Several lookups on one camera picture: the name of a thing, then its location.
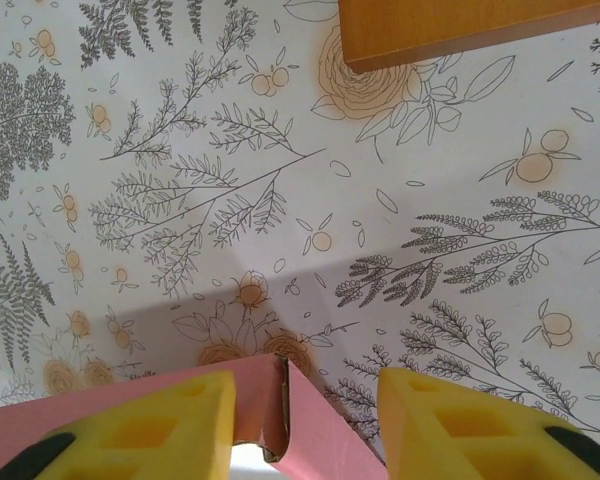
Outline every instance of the wallpaper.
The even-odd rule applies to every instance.
[[[356,75],[336,0],[0,0],[0,406],[287,355],[600,442],[600,25]]]

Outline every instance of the pink box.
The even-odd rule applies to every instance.
[[[1,407],[0,467],[50,430],[219,370],[231,370],[236,382],[235,444],[258,444],[265,459],[293,479],[387,478],[380,460],[309,380],[277,355],[259,355]]]

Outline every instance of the wooden board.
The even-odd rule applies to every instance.
[[[600,0],[340,0],[356,73],[600,21]]]

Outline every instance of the yellow sponge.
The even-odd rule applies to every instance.
[[[407,369],[380,371],[378,417],[391,480],[600,480],[544,431],[569,423]]]
[[[193,378],[51,432],[76,440],[36,480],[227,480],[236,389]]]

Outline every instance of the orange rose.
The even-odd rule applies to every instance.
[[[411,65],[385,68],[357,74],[345,63],[340,26],[333,27],[318,63],[318,81],[331,96],[333,104],[353,119],[367,118],[393,108],[403,100],[412,100],[406,85]]]
[[[198,366],[201,367],[229,360],[237,360],[247,356],[248,355],[242,349],[230,343],[212,345],[202,351],[200,357],[198,357]]]
[[[306,345],[287,335],[270,338],[262,348],[264,353],[284,355],[300,369],[305,376],[311,373],[311,358]]]
[[[111,368],[99,358],[87,363],[84,368],[84,379],[87,387],[99,387],[115,381]]]
[[[248,308],[257,308],[267,299],[269,286],[260,272],[250,270],[244,274],[239,283],[238,296],[234,300]]]
[[[81,311],[75,311],[69,317],[71,332],[78,338],[84,338],[91,333],[89,319]]]
[[[51,395],[75,392],[82,388],[78,372],[62,360],[49,360],[43,371],[44,385]]]

